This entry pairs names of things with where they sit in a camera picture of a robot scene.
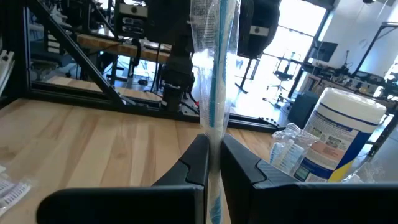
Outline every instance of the plastic bag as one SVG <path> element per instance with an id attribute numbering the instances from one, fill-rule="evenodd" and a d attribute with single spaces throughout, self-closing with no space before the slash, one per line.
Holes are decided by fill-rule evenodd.
<path id="1" fill-rule="evenodd" d="M 0 174 L 0 217 L 22 200 L 36 186 L 33 179 L 12 180 L 5 172 Z"/>
<path id="2" fill-rule="evenodd" d="M 342 180 L 342 183 L 363 184 L 377 183 L 384 176 L 384 169 L 378 160 L 365 162 L 353 174 Z"/>
<path id="3" fill-rule="evenodd" d="M 270 151 L 269 162 L 282 172 L 293 176 L 303 160 L 303 155 L 318 138 L 297 125 L 290 123 L 283 131 L 272 135 L 275 143 Z"/>
<path id="4" fill-rule="evenodd" d="M 200 124 L 210 140 L 208 209 L 213 224 L 221 223 L 220 146 L 229 119 L 236 71 L 240 0 L 191 0 L 190 22 L 199 69 Z"/>

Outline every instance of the disinfecting wipes container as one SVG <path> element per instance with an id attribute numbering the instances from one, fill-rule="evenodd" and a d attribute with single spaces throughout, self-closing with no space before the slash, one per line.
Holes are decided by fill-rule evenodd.
<path id="1" fill-rule="evenodd" d="M 386 107 L 343 90 L 326 88 L 304 130 L 319 138 L 305 153 L 294 177 L 306 182 L 339 182 L 351 167 Z"/>

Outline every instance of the wooden board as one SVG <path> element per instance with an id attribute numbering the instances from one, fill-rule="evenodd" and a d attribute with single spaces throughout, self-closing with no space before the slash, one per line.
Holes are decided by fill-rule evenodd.
<path id="1" fill-rule="evenodd" d="M 107 52 L 125 55 L 128 57 L 135 57 L 137 55 L 137 47 L 130 44 L 118 44 L 118 42 L 99 37 L 93 37 L 86 34 L 80 34 L 77 37 L 77 42 L 89 49 L 106 49 Z M 156 62 L 156 50 L 141 48 L 141 59 Z M 170 54 L 159 52 L 158 62 L 165 64 Z"/>
<path id="2" fill-rule="evenodd" d="M 0 110 L 0 164 L 36 184 L 0 223 L 35 223 L 40 201 L 58 189 L 150 186 L 199 133 L 199 124 L 18 99 Z M 268 160 L 270 134 L 228 133 Z M 230 223 L 225 198 L 223 206 Z"/>
<path id="3" fill-rule="evenodd" d="M 48 79 L 46 82 L 57 84 L 57 85 L 62 85 L 62 86 L 81 88 L 84 90 L 92 90 L 92 91 L 102 92 L 101 89 L 93 82 L 88 82 L 88 81 L 83 81 L 83 80 L 75 80 L 72 78 L 54 76 L 54 77 Z M 155 100 L 155 101 L 161 100 L 161 97 L 159 97 L 153 93 L 143 92 L 143 91 L 139 91 L 139 90 L 132 90 L 132 89 L 118 87 L 117 91 L 120 92 L 120 94 L 122 94 L 123 96 L 130 96 L 130 97 L 140 98 L 140 99 L 144 99 L 144 100 Z"/>

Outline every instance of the plastic tube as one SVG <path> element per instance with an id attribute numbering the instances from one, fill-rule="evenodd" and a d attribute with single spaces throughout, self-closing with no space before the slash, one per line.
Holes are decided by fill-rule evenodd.
<path id="1" fill-rule="evenodd" d="M 200 123 L 210 140 L 208 209 L 213 224 L 221 223 L 220 145 L 231 107 L 236 70 L 240 0 L 192 0 L 191 27 L 200 74 Z"/>

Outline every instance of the white lid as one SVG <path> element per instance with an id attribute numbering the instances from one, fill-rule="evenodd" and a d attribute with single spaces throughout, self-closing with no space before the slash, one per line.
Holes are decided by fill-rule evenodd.
<path id="1" fill-rule="evenodd" d="M 318 103 L 345 115 L 378 124 L 386 113 L 386 107 L 374 100 L 336 88 L 326 88 Z"/>

